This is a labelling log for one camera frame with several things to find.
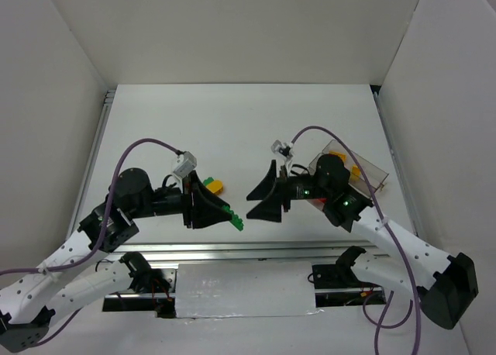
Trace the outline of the red rounded lego piece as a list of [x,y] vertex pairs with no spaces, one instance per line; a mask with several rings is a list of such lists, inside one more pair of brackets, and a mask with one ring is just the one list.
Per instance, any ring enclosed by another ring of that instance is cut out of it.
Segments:
[[315,199],[314,201],[312,201],[312,204],[315,208],[322,210],[325,205],[325,202],[322,202],[319,199]]

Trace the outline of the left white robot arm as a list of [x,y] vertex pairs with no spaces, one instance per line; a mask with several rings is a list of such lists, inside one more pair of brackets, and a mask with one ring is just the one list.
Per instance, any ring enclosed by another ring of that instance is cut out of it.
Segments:
[[139,252],[125,253],[87,277],[138,232],[136,219],[182,215],[189,229],[229,222],[227,202],[192,171],[180,184],[153,189],[148,174],[131,168],[112,181],[105,201],[84,218],[62,246],[34,271],[1,290],[1,345],[18,353],[44,343],[50,327],[93,301],[121,291],[168,294],[171,284]]

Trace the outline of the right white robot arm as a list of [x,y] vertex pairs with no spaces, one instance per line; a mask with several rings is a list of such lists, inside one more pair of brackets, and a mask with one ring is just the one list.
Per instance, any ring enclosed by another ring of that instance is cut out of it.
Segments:
[[388,255],[379,261],[362,247],[350,247],[336,263],[343,279],[400,292],[417,302],[421,312],[441,328],[453,329],[479,293],[470,257],[440,250],[380,215],[372,200],[350,184],[350,171],[336,155],[320,156],[309,174],[291,176],[286,167],[272,163],[246,198],[257,202],[247,218],[268,222],[281,222],[293,201],[321,204],[333,226],[360,236]]

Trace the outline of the yellow striped lego plate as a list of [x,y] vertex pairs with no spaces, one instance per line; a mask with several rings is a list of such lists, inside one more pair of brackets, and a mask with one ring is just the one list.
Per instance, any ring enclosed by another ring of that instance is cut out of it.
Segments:
[[361,170],[358,168],[357,165],[353,165],[351,167],[351,179],[354,180],[354,181],[357,181],[360,179],[361,177]]

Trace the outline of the green lego plate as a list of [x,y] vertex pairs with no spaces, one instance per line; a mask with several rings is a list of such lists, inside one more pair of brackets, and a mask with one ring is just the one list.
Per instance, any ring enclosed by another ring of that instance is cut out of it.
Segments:
[[228,205],[224,205],[222,209],[231,215],[231,225],[242,232],[244,230],[243,220]]

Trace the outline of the yellow long lego brick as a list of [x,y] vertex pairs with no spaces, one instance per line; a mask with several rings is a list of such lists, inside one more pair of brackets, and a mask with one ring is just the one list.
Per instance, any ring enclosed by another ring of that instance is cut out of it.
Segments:
[[338,157],[343,163],[346,162],[346,155],[335,151],[329,151],[329,154]]

